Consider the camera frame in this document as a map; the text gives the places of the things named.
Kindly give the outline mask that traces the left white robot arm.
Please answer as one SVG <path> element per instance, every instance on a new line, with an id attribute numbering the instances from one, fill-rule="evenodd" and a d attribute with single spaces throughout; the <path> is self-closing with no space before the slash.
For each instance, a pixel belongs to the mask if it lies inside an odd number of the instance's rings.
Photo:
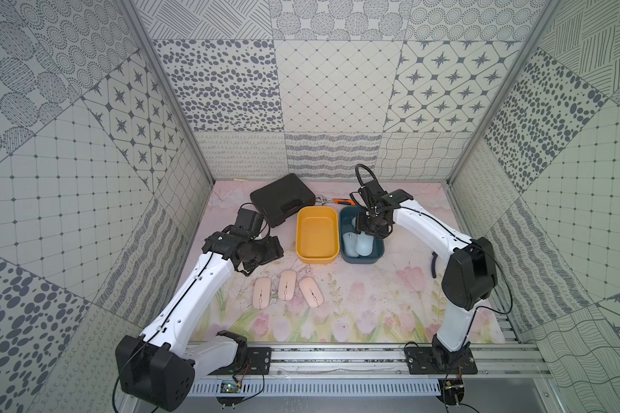
<path id="1" fill-rule="evenodd" d="M 141 334 L 118 343 L 114 389 L 172 412 L 196 379 L 220 370 L 232 375 L 246 371 L 247 340 L 241 335 L 221 330 L 193 349 L 188 345 L 215 294 L 234 273 L 250 275 L 283 255 L 276 236 L 254 239 L 216 232 L 208 237 L 196 267 L 169 304 Z"/>

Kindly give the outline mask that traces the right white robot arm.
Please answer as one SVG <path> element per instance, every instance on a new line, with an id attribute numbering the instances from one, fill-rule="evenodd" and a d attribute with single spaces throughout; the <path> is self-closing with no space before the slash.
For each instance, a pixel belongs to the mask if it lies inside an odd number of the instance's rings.
<path id="1" fill-rule="evenodd" d="M 417 201 L 372 206 L 356 216 L 356 232 L 376 239 L 392 234 L 398 225 L 430 247 L 445 264 L 441 288 L 447 299 L 444 320 L 432 337 L 432 355 L 440 365 L 462 356 L 479 309 L 498 284 L 491 244 L 472 239 L 422 208 Z"/>

